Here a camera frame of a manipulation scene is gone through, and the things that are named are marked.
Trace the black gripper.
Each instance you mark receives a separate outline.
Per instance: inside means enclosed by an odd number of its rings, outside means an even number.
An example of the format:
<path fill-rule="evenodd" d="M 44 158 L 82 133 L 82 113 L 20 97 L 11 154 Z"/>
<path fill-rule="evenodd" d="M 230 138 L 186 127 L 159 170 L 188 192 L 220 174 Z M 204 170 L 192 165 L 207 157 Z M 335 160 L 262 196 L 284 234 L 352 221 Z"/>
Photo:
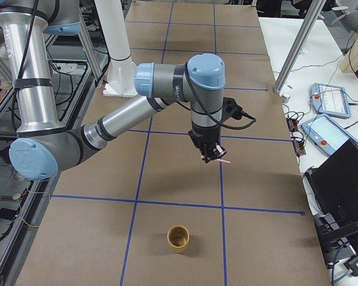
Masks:
<path fill-rule="evenodd" d="M 204 127 L 192 124 L 192 129 L 188 131 L 188 134 L 194 146 L 200 149 L 200 158 L 205 163 L 212 160 L 212 149 L 216 158 L 222 158 L 227 153 L 226 149 L 218 144 L 220 140 L 218 125 Z"/>

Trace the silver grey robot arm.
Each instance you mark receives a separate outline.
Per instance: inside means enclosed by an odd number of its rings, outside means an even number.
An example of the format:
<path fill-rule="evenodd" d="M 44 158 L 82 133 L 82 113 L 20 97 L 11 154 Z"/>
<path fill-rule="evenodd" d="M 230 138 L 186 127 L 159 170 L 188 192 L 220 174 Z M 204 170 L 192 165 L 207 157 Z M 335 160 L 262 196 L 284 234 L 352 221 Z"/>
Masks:
<path fill-rule="evenodd" d="M 205 162 L 225 155 L 220 145 L 225 65 L 214 54 L 195 55 L 184 64 L 140 64 L 136 95 L 94 123 L 69 127 L 86 99 L 75 90 L 54 89 L 44 34 L 77 34 L 78 1 L 0 1 L 4 35 L 19 117 L 16 139 L 8 149 L 13 168 L 32 181 L 51 179 L 80 165 L 122 133 L 175 102 L 188 102 L 189 136 Z"/>

